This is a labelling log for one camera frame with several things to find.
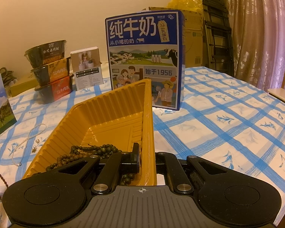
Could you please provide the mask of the flat cardboard box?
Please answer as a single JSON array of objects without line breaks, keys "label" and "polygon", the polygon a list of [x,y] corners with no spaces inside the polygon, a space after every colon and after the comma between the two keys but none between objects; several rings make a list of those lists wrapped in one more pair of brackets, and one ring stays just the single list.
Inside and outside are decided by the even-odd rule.
[{"label": "flat cardboard box", "polygon": [[22,76],[20,79],[12,81],[8,88],[8,95],[15,97],[29,89],[38,86],[38,81],[33,73],[28,73]]}]

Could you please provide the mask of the blue checked tablecloth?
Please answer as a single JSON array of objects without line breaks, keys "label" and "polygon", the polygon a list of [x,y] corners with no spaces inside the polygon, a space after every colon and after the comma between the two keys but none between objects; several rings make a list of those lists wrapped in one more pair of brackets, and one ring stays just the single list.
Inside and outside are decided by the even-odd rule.
[{"label": "blue checked tablecloth", "polygon": [[[111,90],[109,79],[51,104],[39,103],[33,90],[10,104],[17,119],[0,135],[0,193],[20,180],[38,149],[67,111]],[[178,111],[153,109],[154,146],[178,158],[196,155],[274,186],[285,215],[285,104],[261,89],[205,67],[185,72],[184,99]],[[32,153],[39,139],[36,153]],[[0,202],[0,227],[9,226]]]}]

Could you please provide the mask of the pink patterned curtain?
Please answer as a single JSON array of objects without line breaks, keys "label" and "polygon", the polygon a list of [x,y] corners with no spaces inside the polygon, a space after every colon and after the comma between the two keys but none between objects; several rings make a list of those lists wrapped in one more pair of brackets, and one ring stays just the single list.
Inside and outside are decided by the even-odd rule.
[{"label": "pink patterned curtain", "polygon": [[234,75],[259,89],[285,87],[285,0],[225,0]]}]

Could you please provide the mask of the top black noodle bowl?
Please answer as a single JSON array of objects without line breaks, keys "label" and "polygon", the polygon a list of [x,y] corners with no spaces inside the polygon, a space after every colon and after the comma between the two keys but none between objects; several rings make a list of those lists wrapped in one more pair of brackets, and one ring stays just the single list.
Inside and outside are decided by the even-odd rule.
[{"label": "top black noodle bowl", "polygon": [[66,40],[59,40],[32,47],[24,56],[33,68],[61,60],[65,57]]}]

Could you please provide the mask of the blue tall milk carton box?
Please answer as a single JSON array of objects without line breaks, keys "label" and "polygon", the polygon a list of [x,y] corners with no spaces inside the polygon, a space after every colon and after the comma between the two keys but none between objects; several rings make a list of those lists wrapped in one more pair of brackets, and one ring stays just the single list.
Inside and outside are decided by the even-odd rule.
[{"label": "blue tall milk carton box", "polygon": [[184,95],[185,18],[179,10],[145,10],[105,19],[111,87],[151,80],[156,108],[179,110]]}]

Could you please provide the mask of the small pearl earrings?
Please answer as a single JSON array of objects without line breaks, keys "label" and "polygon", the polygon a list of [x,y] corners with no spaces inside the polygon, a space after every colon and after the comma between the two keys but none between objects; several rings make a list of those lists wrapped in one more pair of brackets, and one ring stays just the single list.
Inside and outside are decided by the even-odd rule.
[{"label": "small pearl earrings", "polygon": [[34,145],[32,146],[32,153],[36,153],[38,145],[40,144],[40,140],[36,139]]}]

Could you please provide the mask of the middle orange noodle bowl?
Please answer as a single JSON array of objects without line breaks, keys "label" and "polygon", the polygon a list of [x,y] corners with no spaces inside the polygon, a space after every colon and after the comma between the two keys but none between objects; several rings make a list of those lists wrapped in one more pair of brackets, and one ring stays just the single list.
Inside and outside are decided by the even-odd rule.
[{"label": "middle orange noodle bowl", "polygon": [[34,68],[31,72],[35,75],[39,85],[45,86],[69,75],[69,60],[66,58],[60,59]]}]

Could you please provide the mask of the yellow plastic bag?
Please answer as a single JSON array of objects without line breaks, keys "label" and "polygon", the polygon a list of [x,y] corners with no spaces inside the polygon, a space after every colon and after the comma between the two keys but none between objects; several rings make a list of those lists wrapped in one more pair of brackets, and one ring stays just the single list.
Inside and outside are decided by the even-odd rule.
[{"label": "yellow plastic bag", "polygon": [[202,0],[171,0],[167,7],[171,9],[202,12],[203,4]]}]

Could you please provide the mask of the brown cardboard box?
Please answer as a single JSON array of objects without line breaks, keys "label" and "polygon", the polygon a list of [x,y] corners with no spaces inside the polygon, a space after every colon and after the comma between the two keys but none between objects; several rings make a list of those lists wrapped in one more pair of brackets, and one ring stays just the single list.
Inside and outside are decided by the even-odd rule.
[{"label": "brown cardboard box", "polygon": [[183,23],[183,63],[182,67],[199,67],[203,60],[203,19],[201,12],[189,10],[171,9],[164,7],[149,7],[149,10],[141,11],[140,15],[154,15],[155,13],[180,12]]}]

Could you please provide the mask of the bottom red noodle bowl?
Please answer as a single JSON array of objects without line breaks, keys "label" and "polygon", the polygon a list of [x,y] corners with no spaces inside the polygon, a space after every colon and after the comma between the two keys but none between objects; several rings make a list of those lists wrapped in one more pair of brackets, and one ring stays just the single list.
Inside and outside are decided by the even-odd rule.
[{"label": "bottom red noodle bowl", "polygon": [[70,74],[50,84],[37,86],[34,90],[41,97],[42,103],[49,104],[70,94],[73,91],[73,77],[74,75]]}]

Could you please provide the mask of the black folding ladder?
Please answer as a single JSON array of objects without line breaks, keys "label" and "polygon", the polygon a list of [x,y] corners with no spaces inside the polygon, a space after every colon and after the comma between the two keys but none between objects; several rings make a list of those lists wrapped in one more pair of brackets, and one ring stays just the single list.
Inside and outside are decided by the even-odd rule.
[{"label": "black folding ladder", "polygon": [[224,0],[202,0],[206,66],[234,77],[232,30]]}]

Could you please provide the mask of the orange plastic tray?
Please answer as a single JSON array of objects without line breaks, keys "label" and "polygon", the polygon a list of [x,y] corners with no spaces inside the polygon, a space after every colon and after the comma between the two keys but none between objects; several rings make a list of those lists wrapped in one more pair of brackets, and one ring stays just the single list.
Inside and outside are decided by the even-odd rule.
[{"label": "orange plastic tray", "polygon": [[24,178],[70,153],[72,146],[112,144],[122,151],[140,145],[136,186],[157,184],[152,117],[151,80],[128,84],[74,105],[47,138]]}]

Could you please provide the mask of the small white product box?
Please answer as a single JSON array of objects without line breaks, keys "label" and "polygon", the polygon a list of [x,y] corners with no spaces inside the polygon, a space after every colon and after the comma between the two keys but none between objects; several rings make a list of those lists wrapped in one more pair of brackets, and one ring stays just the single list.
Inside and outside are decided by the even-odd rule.
[{"label": "small white product box", "polygon": [[98,47],[71,51],[70,60],[78,91],[103,84]]}]

